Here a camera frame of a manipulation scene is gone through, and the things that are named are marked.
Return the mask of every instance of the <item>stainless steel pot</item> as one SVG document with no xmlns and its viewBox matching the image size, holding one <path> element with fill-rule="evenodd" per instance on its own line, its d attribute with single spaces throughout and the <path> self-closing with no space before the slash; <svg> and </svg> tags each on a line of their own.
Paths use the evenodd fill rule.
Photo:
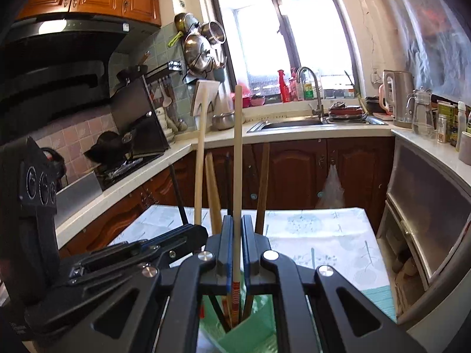
<svg viewBox="0 0 471 353">
<path fill-rule="evenodd" d="M 213 59 L 209 41 L 197 32 L 187 36 L 183 55 L 190 70 L 196 74 L 202 74 Z"/>
<path fill-rule="evenodd" d="M 236 112 L 231 111 L 224 114 L 213 115 L 213 128 L 216 130 L 227 130 L 234 127 L 234 123 L 236 120 Z M 246 119 L 242 115 L 242 123 L 244 123 Z"/>
<path fill-rule="evenodd" d="M 205 36 L 211 45 L 225 43 L 225 32 L 217 21 L 209 21 L 202 25 L 201 34 Z"/>
</svg>

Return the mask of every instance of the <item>stove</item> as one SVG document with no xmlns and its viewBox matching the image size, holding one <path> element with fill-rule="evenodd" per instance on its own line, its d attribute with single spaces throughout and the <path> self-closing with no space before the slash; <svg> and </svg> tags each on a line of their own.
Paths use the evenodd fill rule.
<svg viewBox="0 0 471 353">
<path fill-rule="evenodd" d="M 94 169 L 101 189 L 110 188 L 113 184 L 119 182 L 121 179 L 127 177 L 138 168 L 145 166 L 147 163 L 152 162 L 163 153 L 151 156 L 141 156 L 139 158 L 127 159 L 115 163 L 114 165 L 99 165 Z"/>
</svg>

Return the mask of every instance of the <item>wooden chopstick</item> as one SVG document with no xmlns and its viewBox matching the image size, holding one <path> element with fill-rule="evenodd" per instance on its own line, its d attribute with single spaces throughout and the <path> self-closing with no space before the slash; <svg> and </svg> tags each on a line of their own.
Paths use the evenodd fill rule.
<svg viewBox="0 0 471 353">
<path fill-rule="evenodd" d="M 234 125 L 234 245 L 232 248 L 232 328 L 239 323 L 240 306 L 240 223 L 242 218 L 242 87 L 235 87 Z"/>
<path fill-rule="evenodd" d="M 267 209 L 268 194 L 268 168 L 270 162 L 270 144 L 263 144 L 262 166 L 260 172 L 260 184 L 258 186 L 257 218 L 255 220 L 255 233 L 263 235 L 263 225 L 265 223 L 265 210 Z M 253 295 L 246 296 L 246 303 L 243 306 L 242 321 L 252 313 Z"/>
</svg>

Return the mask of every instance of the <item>frying pan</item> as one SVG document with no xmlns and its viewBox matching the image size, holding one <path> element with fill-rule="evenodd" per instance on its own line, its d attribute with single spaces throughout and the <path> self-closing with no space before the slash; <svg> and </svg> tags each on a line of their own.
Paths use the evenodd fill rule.
<svg viewBox="0 0 471 353">
<path fill-rule="evenodd" d="M 149 55 L 150 52 L 147 51 L 139 60 L 137 65 L 129 66 L 128 68 L 123 69 L 118 74 L 116 74 L 118 81 L 123 84 L 128 84 L 129 82 L 138 79 L 140 76 L 147 74 L 148 66 L 143 65 L 143 63 L 145 62 L 145 60 L 147 60 Z"/>
<path fill-rule="evenodd" d="M 175 23 L 178 33 L 167 44 L 169 48 L 174 46 L 185 34 L 190 33 L 193 29 L 197 29 L 200 25 L 200 22 L 192 13 L 179 13 L 175 16 L 173 22 Z"/>
</svg>

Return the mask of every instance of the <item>bowl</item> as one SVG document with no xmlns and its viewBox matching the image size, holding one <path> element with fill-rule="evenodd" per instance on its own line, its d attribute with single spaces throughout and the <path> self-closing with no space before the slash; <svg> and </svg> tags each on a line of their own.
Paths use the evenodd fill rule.
<svg viewBox="0 0 471 353">
<path fill-rule="evenodd" d="M 227 130 L 234 127 L 236 112 L 231 111 L 224 114 L 213 115 L 213 128 L 216 130 Z"/>
<path fill-rule="evenodd" d="M 250 105 L 251 106 L 261 106 L 265 103 L 265 97 L 261 98 L 251 98 L 250 99 Z"/>
</svg>

